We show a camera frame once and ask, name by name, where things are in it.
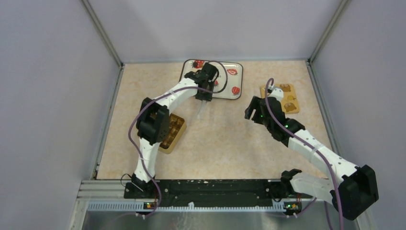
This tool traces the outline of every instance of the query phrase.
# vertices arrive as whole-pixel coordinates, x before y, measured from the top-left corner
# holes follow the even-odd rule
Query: metal floor
[[[296,218],[277,218],[276,212],[157,212],[143,220],[127,215],[108,224],[125,212],[88,211],[83,230],[328,230],[324,203],[317,201]],[[338,213],[329,205],[334,229],[338,229]],[[357,230],[355,221],[345,220],[344,229]]]

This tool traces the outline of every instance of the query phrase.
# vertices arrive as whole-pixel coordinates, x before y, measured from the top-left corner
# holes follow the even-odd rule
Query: yellow tray
[[[159,145],[159,151],[170,154],[186,129],[185,119],[175,114],[169,116],[169,134]]]

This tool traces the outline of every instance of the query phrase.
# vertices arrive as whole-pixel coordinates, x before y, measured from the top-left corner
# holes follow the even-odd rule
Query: black cable
[[[271,196],[271,199],[272,199],[273,201],[275,201],[276,203],[279,203],[279,202],[282,201],[282,198],[279,198],[279,201],[278,201],[278,200],[276,200],[276,199],[273,197],[273,194],[272,194],[272,190],[271,190],[271,189],[270,189],[270,191],[269,191],[269,194],[270,194],[270,196]]]
[[[130,177],[130,179],[131,179],[131,176],[130,176],[130,174],[128,174],[128,173],[124,173],[122,176],[121,176],[121,178],[120,178],[120,184],[125,188],[125,185],[123,184],[123,177],[125,176],[125,175],[127,175],[128,177]]]
[[[211,62],[214,62],[214,63],[219,64],[219,65],[223,68],[224,73],[226,74],[226,82],[224,83],[223,88],[220,89],[220,90],[217,91],[217,92],[214,92],[214,93],[221,93],[221,92],[223,92],[223,91],[226,89],[226,87],[227,87],[227,83],[228,83],[228,73],[227,73],[226,67],[225,67],[221,62],[219,62],[219,61],[208,61],[207,63],[211,63]],[[215,78],[215,80],[218,78],[218,76],[220,76],[220,71],[217,69],[217,77]]]
[[[218,69],[217,69],[217,75],[216,75],[216,78],[213,80],[213,82],[214,82],[215,80],[217,80],[218,76],[220,76],[220,72],[219,72]]]

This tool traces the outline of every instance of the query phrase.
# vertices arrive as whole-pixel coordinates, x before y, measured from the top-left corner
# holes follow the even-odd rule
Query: wooden tray
[[[296,91],[292,84],[275,84],[283,90],[283,99],[281,101],[282,111],[286,114],[296,114],[300,111],[299,103],[297,101]],[[261,98],[265,97],[265,85],[259,88]]]

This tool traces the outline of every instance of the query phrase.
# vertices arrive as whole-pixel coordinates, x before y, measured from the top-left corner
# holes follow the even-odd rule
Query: tray
[[[169,133],[159,145],[159,151],[170,154],[186,129],[185,119],[175,114],[169,116]]]
[[[282,111],[286,114],[296,114],[300,111],[299,102],[297,101],[296,91],[292,84],[275,84],[283,90],[283,99],[281,101]],[[262,85],[259,90],[261,98],[265,97],[265,87]]]
[[[205,62],[207,62],[207,60],[189,59],[185,61],[179,81],[183,79],[186,73],[190,71],[196,72],[197,70],[201,69]],[[223,64],[227,70],[228,83],[226,89],[221,93],[213,94],[213,98],[236,100],[240,98],[242,94],[243,67],[241,64],[235,62],[220,61],[220,63]],[[214,83],[214,91],[218,91],[223,88],[226,82],[226,73],[224,73],[224,69],[220,64],[216,62],[211,62],[210,64],[216,66],[220,72],[217,80]]]

